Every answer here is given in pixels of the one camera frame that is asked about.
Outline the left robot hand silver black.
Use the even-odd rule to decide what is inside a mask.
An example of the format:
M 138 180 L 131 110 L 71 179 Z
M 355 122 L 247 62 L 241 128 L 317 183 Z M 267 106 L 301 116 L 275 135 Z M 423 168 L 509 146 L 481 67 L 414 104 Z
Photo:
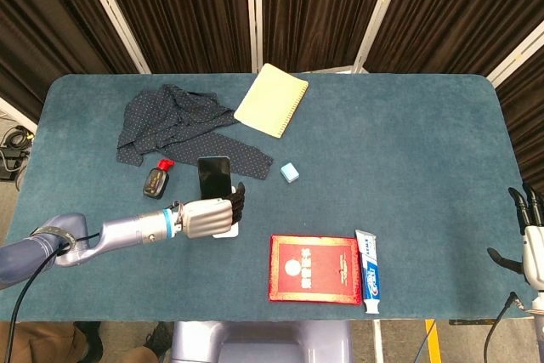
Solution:
M 188 202 L 178 211 L 177 223 L 191 239 L 226 233 L 242 219 L 245 193 L 240 182 L 226 197 Z

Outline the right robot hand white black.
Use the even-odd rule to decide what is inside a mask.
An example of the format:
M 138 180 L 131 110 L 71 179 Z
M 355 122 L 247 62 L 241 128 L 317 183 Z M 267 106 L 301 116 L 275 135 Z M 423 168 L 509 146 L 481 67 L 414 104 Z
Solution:
M 543 198 L 530 184 L 523 182 L 522 187 L 526 196 L 513 187 L 508 188 L 516 207 L 523 246 L 522 260 L 504 258 L 491 247 L 487 248 L 487 253 L 495 264 L 523 275 L 533 289 L 543 292 Z

